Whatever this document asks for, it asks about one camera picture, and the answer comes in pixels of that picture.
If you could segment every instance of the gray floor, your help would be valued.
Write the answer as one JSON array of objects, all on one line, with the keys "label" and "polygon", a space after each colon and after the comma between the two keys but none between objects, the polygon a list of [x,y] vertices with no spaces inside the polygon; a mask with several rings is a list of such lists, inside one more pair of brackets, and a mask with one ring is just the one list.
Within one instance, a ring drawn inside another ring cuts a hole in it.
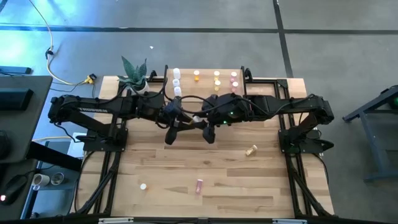
[{"label": "gray floor", "polygon": [[[206,27],[275,29],[271,0],[115,0],[34,1],[49,24],[93,27]],[[398,2],[390,0],[279,0],[286,29],[398,29]],[[43,24],[26,0],[9,1],[1,23]],[[124,73],[120,56],[162,73],[167,63],[180,68],[249,67],[257,77],[286,77],[278,34],[204,34],[133,32],[54,32],[57,56],[52,70],[78,82],[91,73]],[[0,31],[2,65],[32,67],[47,75],[47,32]],[[398,181],[365,184],[375,171],[359,121],[340,117],[397,84],[396,35],[287,35],[294,77],[304,78],[309,93],[324,96],[336,116],[321,126],[335,143],[325,153],[330,192],[337,215],[398,222]],[[90,96],[81,86],[74,95]],[[51,91],[51,96],[59,96]],[[35,138],[63,135],[48,123],[46,103]],[[83,129],[63,124],[71,133]]]}]

